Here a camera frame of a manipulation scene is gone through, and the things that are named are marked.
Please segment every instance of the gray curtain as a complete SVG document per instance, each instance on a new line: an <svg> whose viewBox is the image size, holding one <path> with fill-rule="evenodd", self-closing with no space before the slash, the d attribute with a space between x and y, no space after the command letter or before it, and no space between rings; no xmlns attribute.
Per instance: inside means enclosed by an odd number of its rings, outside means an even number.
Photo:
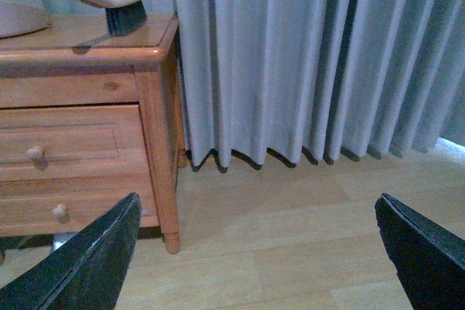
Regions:
<svg viewBox="0 0 465 310"><path fill-rule="evenodd" d="M14 0L92 13L70 0ZM187 144L257 163L465 144L464 0L143 0L181 20Z"/></svg>

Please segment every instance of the wooden floor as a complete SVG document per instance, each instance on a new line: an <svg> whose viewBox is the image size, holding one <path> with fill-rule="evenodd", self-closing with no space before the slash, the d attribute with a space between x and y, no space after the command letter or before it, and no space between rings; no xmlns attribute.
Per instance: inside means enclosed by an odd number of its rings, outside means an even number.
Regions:
<svg viewBox="0 0 465 310"><path fill-rule="evenodd" d="M117 309L411 309L376 226L382 192L465 238L465 152L445 142L402 159L182 169L182 251L139 240ZM0 285L48 252L8 250Z"/></svg>

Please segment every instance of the wooden knob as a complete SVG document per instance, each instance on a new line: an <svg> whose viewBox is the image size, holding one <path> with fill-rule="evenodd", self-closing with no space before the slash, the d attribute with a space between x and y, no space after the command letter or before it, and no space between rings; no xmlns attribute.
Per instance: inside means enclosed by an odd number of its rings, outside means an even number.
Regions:
<svg viewBox="0 0 465 310"><path fill-rule="evenodd" d="M39 161L44 158L45 150L40 145L34 145L26 151L26 156L34 161Z"/></svg>
<svg viewBox="0 0 465 310"><path fill-rule="evenodd" d="M65 223L69 220L68 212L66 210L66 205L60 204L52 210L52 213L59 222Z"/></svg>

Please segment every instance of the brush bristles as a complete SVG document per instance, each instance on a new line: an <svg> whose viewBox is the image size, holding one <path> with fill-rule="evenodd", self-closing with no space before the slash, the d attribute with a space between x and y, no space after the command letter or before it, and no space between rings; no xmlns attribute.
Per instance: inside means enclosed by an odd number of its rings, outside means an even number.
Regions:
<svg viewBox="0 0 465 310"><path fill-rule="evenodd" d="M108 30L112 36L127 36L142 27L147 21L147 14L142 0L125 7L105 9L105 11L107 13Z"/></svg>

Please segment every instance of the drawer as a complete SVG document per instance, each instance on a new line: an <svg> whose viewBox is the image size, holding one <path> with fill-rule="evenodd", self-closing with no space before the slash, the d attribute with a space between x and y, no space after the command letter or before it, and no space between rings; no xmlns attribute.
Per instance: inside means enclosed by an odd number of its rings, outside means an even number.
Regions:
<svg viewBox="0 0 465 310"><path fill-rule="evenodd" d="M74 192L73 195L2 198L0 236L76 232L127 194L127 191L119 190L111 193ZM142 227L158 225L156 215L149 216L146 211L143 214Z"/></svg>
<svg viewBox="0 0 465 310"><path fill-rule="evenodd" d="M2 68L0 108L137 102L130 67Z"/></svg>
<svg viewBox="0 0 465 310"><path fill-rule="evenodd" d="M0 181L148 173L137 105L0 110Z"/></svg>

